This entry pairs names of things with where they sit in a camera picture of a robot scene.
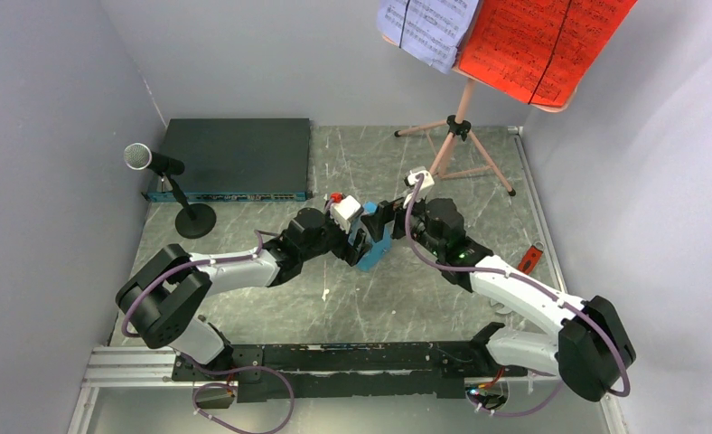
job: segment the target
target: white wall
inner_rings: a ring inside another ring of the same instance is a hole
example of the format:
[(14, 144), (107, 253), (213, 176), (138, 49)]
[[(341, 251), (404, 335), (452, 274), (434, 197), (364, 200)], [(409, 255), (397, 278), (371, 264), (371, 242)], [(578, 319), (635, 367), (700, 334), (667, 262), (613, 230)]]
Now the white wall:
[[(464, 79), (384, 42), (378, 1), (102, 0), (165, 118), (309, 117), (408, 125), (453, 114)], [(480, 86), (468, 117), (529, 108)]]
[(143, 224), (122, 149), (162, 130), (98, 2), (0, 1), (0, 433), (66, 432)]
[(631, 432), (712, 432), (712, 1), (639, 2), (525, 145), (569, 290), (638, 352)]

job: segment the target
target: scratched floor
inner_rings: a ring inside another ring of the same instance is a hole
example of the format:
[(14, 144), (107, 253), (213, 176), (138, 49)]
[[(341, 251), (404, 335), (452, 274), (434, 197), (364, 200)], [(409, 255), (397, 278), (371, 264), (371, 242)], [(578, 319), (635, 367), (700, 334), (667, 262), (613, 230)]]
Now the scratched floor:
[[(246, 250), (254, 245), (253, 229), (281, 231), (300, 208), (323, 206), (328, 192), (350, 193), (360, 202), (397, 197), (405, 188), (404, 174), (430, 165), (434, 151), (425, 136), (396, 138), (396, 129), (314, 128), (310, 169), (314, 199), (305, 204), (215, 203), (218, 226), (200, 240), (185, 240), (175, 232), (178, 205), (152, 205), (133, 271), (169, 243), (201, 253)], [(504, 127), (474, 131), (518, 194), (509, 197), (489, 171), (475, 178), (443, 181), (433, 196), (453, 198), (465, 216), (468, 233), (518, 265), (529, 245), (539, 241), (519, 153)], [(438, 128), (431, 135), (436, 146), (444, 133)], [(468, 141), (456, 148), (450, 171), (481, 164), (481, 156)], [(555, 285), (545, 260), (532, 275)], [(205, 300), (200, 313), (232, 342), (241, 344), (470, 339), (491, 321), (531, 328), (514, 314), (497, 314), (489, 299), (448, 284), (438, 271), (414, 257), (406, 241), (395, 241), (370, 272), (326, 255), (307, 262), (302, 275), (283, 286), (220, 294)], [(122, 336), (118, 322), (112, 345), (142, 344)]]

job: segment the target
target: music stand leg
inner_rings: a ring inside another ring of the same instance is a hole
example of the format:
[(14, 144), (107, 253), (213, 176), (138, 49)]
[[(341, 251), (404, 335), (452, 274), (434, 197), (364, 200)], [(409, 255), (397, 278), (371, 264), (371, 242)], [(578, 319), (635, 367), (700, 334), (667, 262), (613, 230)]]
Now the music stand leg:
[(505, 178), (505, 175), (502, 174), (500, 168), (497, 167), (497, 165), (494, 163), (494, 160), (492, 160), (492, 158), (489, 156), (489, 153), (486, 152), (486, 148), (483, 147), (483, 145), (479, 141), (478, 137), (476, 137), (476, 135), (473, 133), (473, 131), (470, 132), (470, 136), (473, 140), (473, 144), (478, 148), (478, 152), (480, 152), (483, 158), (486, 160), (486, 164), (491, 167), (494, 174), (497, 175), (498, 178), (500, 178), (500, 182), (502, 183), (502, 185), (505, 186), (505, 190), (508, 191), (509, 195), (515, 196), (516, 191), (513, 190), (511, 183), (509, 183), (508, 180)]
[(409, 135), (412, 133), (416, 133), (417, 131), (425, 131), (427, 129), (441, 127), (443, 125), (446, 125), (446, 119), (439, 120), (437, 122), (431, 122), (431, 123), (425, 124), (425, 125), (420, 125), (419, 127), (412, 127), (412, 128), (407, 128), (407, 129), (401, 129), (399, 131), (394, 131), (393, 135), (396, 137), (402, 137), (402, 136), (406, 136), (406, 135)]
[[(431, 128), (449, 125), (449, 132), (446, 134), (444, 144), (441, 145), (441, 149), (438, 151), (438, 153), (436, 153), (436, 158), (433, 160), (433, 164), (430, 166), (429, 172), (433, 175), (438, 175), (441, 179), (449, 179), (473, 175), (491, 169), (494, 174), (497, 175), (497, 177), (500, 179), (500, 182), (502, 182), (502, 185), (505, 187), (505, 190), (508, 191), (508, 194), (514, 196), (516, 195), (516, 191), (513, 190), (513, 187), (502, 174), (500, 168), (497, 167), (497, 165), (494, 163), (494, 160), (492, 160), (492, 158), (489, 156), (489, 153), (486, 152), (486, 149), (483, 147), (481, 141), (479, 141), (478, 137), (475, 136), (475, 134), (471, 130), (470, 122), (465, 120), (465, 114), (468, 111), (468, 106), (470, 105), (471, 98), (473, 97), (473, 88), (475, 87), (475, 83), (475, 80), (470, 78), (465, 83), (463, 96), (460, 98), (460, 104), (457, 106), (457, 112), (454, 114), (454, 116), (449, 116), (449, 118), (447, 118), (446, 120), (431, 122), (429, 124), (421, 125), (419, 127), (402, 129), (394, 132), (393, 135), (396, 137), (402, 137), (407, 134), (415, 133), (417, 131), (427, 131)], [(464, 170), (462, 172), (455, 172), (453, 174), (446, 173), (446, 169), (449, 166), (449, 161), (452, 159), (452, 154), (454, 153), (454, 147), (456, 146), (456, 139), (458, 135), (463, 139), (463, 141), (465, 141), (467, 136), (471, 137), (473, 144), (476, 146), (479, 153), (486, 160), (487, 166), (477, 169)], [(428, 140), (430, 141), (431, 147), (434, 148), (435, 152), (436, 149), (433, 146), (433, 141), (430, 140), (430, 136), (428, 136)]]

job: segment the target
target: blue block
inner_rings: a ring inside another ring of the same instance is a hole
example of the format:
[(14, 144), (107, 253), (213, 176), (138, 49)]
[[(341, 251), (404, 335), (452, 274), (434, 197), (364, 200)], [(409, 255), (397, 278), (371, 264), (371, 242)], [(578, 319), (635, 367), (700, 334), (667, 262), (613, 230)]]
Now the blue block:
[[(378, 205), (372, 202), (367, 202), (364, 205), (364, 213), (369, 215), (373, 214), (375, 211), (378, 209)], [(348, 241), (353, 244), (353, 239), (356, 237), (356, 231), (361, 227), (361, 221), (359, 221), (355, 227), (351, 229), (351, 237), (349, 237)], [(375, 240), (372, 239), (370, 236), (369, 231), (367, 232), (367, 241), (369, 244), (371, 244), (372, 248), (371, 250), (364, 255), (363, 258), (359, 261), (358, 264), (356, 264), (356, 268), (360, 269), (361, 271), (369, 271), (372, 267), (374, 267), (380, 259), (382, 259), (383, 256), (385, 256), (386, 253), (388, 253), (388, 250), (390, 250), (390, 233), (388, 232), (388, 228), (385, 228), (385, 232), (383, 233), (382, 236), (382, 241), (380, 242), (375, 242)]]

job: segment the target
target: cable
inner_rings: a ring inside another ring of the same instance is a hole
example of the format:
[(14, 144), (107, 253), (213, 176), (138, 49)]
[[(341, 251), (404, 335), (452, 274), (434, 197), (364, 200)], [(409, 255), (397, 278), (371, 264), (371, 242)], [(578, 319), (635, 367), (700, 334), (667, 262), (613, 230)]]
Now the cable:
[[(412, 209), (415, 206), (415, 202), (417, 200), (417, 195), (419, 194), (420, 187), (423, 184), (423, 181), (425, 180), (425, 175), (423, 174), (417, 174), (417, 183), (415, 184), (415, 188), (412, 192), (412, 197), (409, 200), (409, 204), (407, 206), (407, 215), (404, 217), (404, 231), (407, 234), (408, 240), (409, 240), (409, 247), (412, 249), (412, 251), (415, 252), (415, 255), (423, 262), (425, 262), (427, 265), (435, 268), (435, 269), (440, 269), (442, 271), (452, 271), (452, 272), (462, 272), (462, 273), (491, 273), (491, 274), (499, 274), (501, 276), (507, 276), (508, 273), (504, 269), (490, 269), (490, 268), (483, 268), (483, 267), (450, 267), (448, 265), (441, 265), (441, 264), (436, 264), (435, 262), (431, 261), (430, 259), (426, 258), (423, 256), (423, 254), (420, 252), (420, 250), (417, 248), (417, 244), (415, 241), (412, 239), (412, 232), (411, 232), (411, 217), (412, 217)], [(554, 294), (552, 291), (549, 289), (545, 288), (544, 285), (541, 283), (537, 282), (537, 280), (534, 280), (532, 278), (528, 278), (525, 276), (521, 276), (520, 274), (510, 274), (511, 278), (515, 278), (516, 280), (526, 283), (527, 285), (535, 288), (537, 291), (541, 292), (554, 302), (558, 302), (558, 296)], [(589, 316), (587, 316), (585, 313), (583, 313), (581, 310), (577, 309), (576, 307), (573, 307), (572, 305), (568, 303), (564, 303), (561, 305), (563, 308), (568, 309), (570, 312), (578, 316), (580, 319), (585, 321), (590, 328), (592, 328), (604, 341), (604, 344), (609, 348), (609, 351), (612, 354), (612, 357), (614, 358), (614, 361), (617, 364), (617, 368), (619, 369), (620, 372), (620, 377), (622, 377), (622, 383), (623, 383), (623, 389), (619, 391), (615, 390), (610, 390), (609, 393), (612, 395), (616, 396), (621, 396), (625, 397), (630, 394), (630, 377), (627, 375), (627, 369), (624, 366), (624, 362), (622, 360), (622, 356), (619, 354), (619, 351), (617, 351), (616, 346), (614, 345), (614, 342), (612, 341), (612, 338), (609, 337), (609, 335), (606, 334), (603, 328), (599, 326), (595, 321), (590, 319)], [(556, 394), (557, 394), (557, 389), (553, 391), (553, 393), (550, 394), (546, 402), (543, 402), (543, 404), (540, 404), (538, 407), (541, 409), (545, 405), (548, 404), (549, 400), (552, 400)]]
[[(559, 392), (561, 392), (561, 388), (564, 387), (563, 382), (558, 382), (556, 384), (556, 388), (553, 389), (553, 391), (548, 395), (548, 397), (541, 403), (537, 404), (536, 406), (532, 407), (531, 409), (524, 410), (524, 411), (516, 411), (515, 413), (503, 413), (501, 411), (496, 411), (496, 410), (490, 410), (490, 413), (492, 416), (496, 416), (498, 418), (520, 418), (522, 416), (529, 416), (530, 414), (534, 414), (542, 409), (544, 409), (551, 401), (553, 401), (553, 398), (558, 395)], [(467, 393), (465, 394), (465, 398), (473, 404), (474, 407), (478, 408), (478, 404), (476, 404), (468, 395)]]
[(229, 424), (225, 420), (222, 420), (220, 418), (216, 418), (215, 416), (212, 416), (209, 414), (207, 411), (202, 410), (199, 408), (199, 404), (196, 401), (196, 396), (199, 394), (199, 392), (205, 390), (205, 389), (225, 389), (227, 391), (233, 391), (233, 388), (229, 386), (228, 384), (224, 382), (208, 382), (207, 384), (203, 384), (202, 386), (199, 386), (198, 388), (194, 389), (193, 395), (192, 395), (192, 404), (193, 404), (193, 409), (194, 409), (194, 414), (199, 413), (208, 420), (211, 420), (218, 425), (221, 425), (223, 428), (230, 429), (234, 432), (238, 432), (239, 434), (274, 434), (275, 432), (280, 431), (284, 426), (286, 426), (287, 423), (289, 423), (289, 420), (292, 418), (292, 413), (293, 410), (295, 409), (295, 391), (292, 389), (292, 384), (290, 384), (289, 380), (280, 373), (277, 370), (271, 369), (271, 368), (266, 368), (266, 366), (242, 366), (240, 368), (234, 368), (234, 369), (229, 369), (227, 371), (210, 371), (208, 369), (204, 369), (200, 364), (198, 364), (195, 360), (193, 360), (188, 354), (181, 353), (181, 357), (186, 359), (197, 371), (200, 373), (206, 373), (208, 375), (232, 375), (234, 373), (243, 373), (246, 371), (262, 371), (264, 373), (271, 373), (278, 377), (285, 385), (287, 391), (289, 392), (289, 411), (286, 414), (286, 417), (282, 422), (274, 429), (268, 430), (268, 431), (263, 431), (259, 433), (254, 433), (251, 431), (245, 431), (243, 429), (234, 427), (233, 425)]
[(454, 357), (453, 355), (449, 354), (448, 352), (442, 350), (441, 348), (439, 348), (437, 346), (434, 346), (433, 349), (438, 351), (441, 354), (445, 354), (450, 359), (455, 360), (459, 363), (472, 363), (473, 362), (473, 359), (469, 359), (469, 360), (458, 359), (457, 357)]
[[(263, 235), (269, 235), (269, 236), (274, 236), (276, 237), (278, 234), (273, 233), (273, 232), (268, 232), (268, 231), (258, 231), (255, 230), (255, 235), (258, 237), (258, 246), (255, 248), (255, 250), (252, 253), (249, 253), (247, 255), (241, 255), (241, 256), (235, 256), (232, 258), (219, 258), (215, 259), (214, 263), (215, 264), (225, 264), (225, 263), (230, 263), (230, 262), (241, 262), (243, 260), (251, 260), (254, 259), (262, 250), (263, 250)], [(143, 292), (136, 297), (136, 299), (133, 301), (133, 304), (130, 305), (130, 308), (127, 310), (125, 313), (125, 317), (122, 319), (122, 335), (127, 336), (127, 337), (139, 337), (140, 334), (138, 333), (131, 333), (127, 330), (128, 325), (130, 324), (130, 318), (132, 315), (135, 313), (136, 309), (140, 306), (141, 302), (143, 301), (144, 298), (146, 298), (151, 291), (154, 290), (154, 288), (158, 287), (159, 285), (162, 285), (167, 278), (172, 276), (173, 274), (184, 270), (184, 269), (189, 269), (191, 267), (199, 267), (201, 265), (207, 265), (210, 264), (213, 261), (213, 259), (200, 259), (200, 260), (193, 260), (190, 262), (186, 262), (185, 264), (181, 264), (177, 267), (174, 267), (172, 269), (168, 269), (162, 275), (160, 275), (158, 278), (154, 279), (151, 284), (146, 287)], [(188, 360), (193, 367), (197, 370), (200, 371), (201, 373), (206, 373), (208, 375), (233, 375), (235, 373), (242, 373), (245, 371), (263, 371), (267, 373), (271, 373), (275, 375), (276, 377), (280, 378), (284, 385), (286, 386), (287, 390), (289, 391), (289, 412), (287, 413), (285, 419), (282, 421), (282, 423), (279, 424), (276, 428), (270, 430), (270, 431), (265, 431), (262, 433), (253, 433), (250, 431), (245, 431), (243, 429), (239, 429), (234, 427), (233, 425), (230, 425), (228, 422), (225, 422), (224, 420), (221, 420), (219, 418), (216, 418), (209, 414), (207, 411), (204, 411), (199, 408), (199, 405), (196, 402), (196, 395), (209, 388), (222, 388), (226, 389), (227, 391), (232, 391), (233, 388), (229, 386), (227, 383), (222, 383), (222, 382), (210, 382), (207, 384), (204, 384), (203, 386), (198, 387), (197, 389), (194, 390), (193, 395), (192, 395), (192, 403), (193, 407), (196, 413), (201, 414), (208, 420), (212, 420), (213, 422), (221, 425), (223, 428), (230, 429), (234, 432), (238, 432), (239, 434), (274, 434), (275, 432), (280, 431), (292, 418), (292, 412), (293, 409), (295, 408), (295, 392), (292, 389), (292, 384), (289, 383), (287, 378), (285, 378), (284, 375), (282, 375), (280, 372), (275, 371), (271, 368), (266, 368), (265, 366), (243, 366), (240, 368), (234, 368), (234, 369), (229, 369), (227, 371), (209, 371), (207, 369), (204, 369), (199, 365), (195, 360), (193, 360), (188, 354), (181, 353), (181, 356)]]
[(505, 373), (505, 366), (502, 366), (499, 371), (497, 371), (497, 375), (494, 375), (494, 378), (490, 382), (485, 382), (484, 384), (479, 384), (478, 388), (479, 389), (489, 389), (492, 387), (496, 382), (500, 380), (502, 375)]
[[(250, 260), (253, 259), (253, 257), (257, 256), (261, 250), (263, 250), (263, 235), (272, 235), (276, 236), (275, 233), (273, 232), (266, 232), (266, 231), (258, 231), (255, 230), (255, 235), (258, 236), (258, 247), (250, 253), (249, 255), (242, 255), (242, 256), (235, 256), (233, 258), (220, 258), (220, 259), (215, 259), (216, 264), (225, 264), (229, 262), (241, 262), (243, 260)], [(140, 334), (138, 333), (132, 333), (127, 330), (129, 324), (130, 324), (130, 318), (133, 317), (133, 314), (135, 313), (136, 309), (140, 306), (140, 304), (143, 302), (143, 299), (148, 297), (149, 294), (151, 294), (151, 291), (154, 290), (154, 288), (158, 287), (159, 285), (162, 285), (167, 278), (172, 276), (173, 274), (182, 271), (184, 269), (189, 269), (191, 267), (199, 267), (202, 265), (207, 265), (211, 263), (213, 259), (199, 259), (199, 260), (193, 260), (190, 262), (186, 262), (185, 264), (181, 264), (177, 267), (174, 267), (172, 269), (168, 269), (164, 273), (162, 273), (158, 278), (155, 278), (149, 286), (145, 287), (143, 292), (136, 297), (136, 299), (133, 301), (133, 304), (130, 305), (130, 308), (125, 312), (125, 317), (122, 318), (122, 335), (126, 337), (140, 337)]]
[(229, 374), (229, 378), (226, 379), (226, 384), (230, 384), (234, 379), (234, 374), (231, 373)]

